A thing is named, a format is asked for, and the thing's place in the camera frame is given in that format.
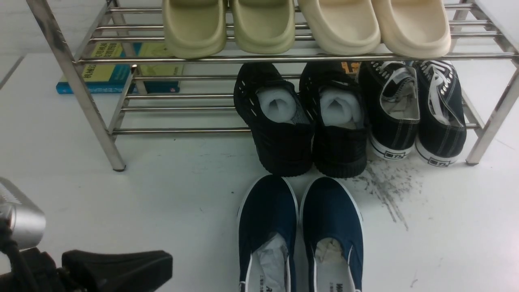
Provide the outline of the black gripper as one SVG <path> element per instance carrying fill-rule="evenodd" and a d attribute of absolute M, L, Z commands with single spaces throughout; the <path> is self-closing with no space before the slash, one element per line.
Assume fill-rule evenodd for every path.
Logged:
<path fill-rule="evenodd" d="M 6 253 L 11 271 L 1 275 L 2 292 L 70 292 L 62 271 L 37 248 Z M 62 267 L 88 292 L 155 292 L 173 276 L 174 258 L 165 251 L 100 254 L 67 251 Z"/>

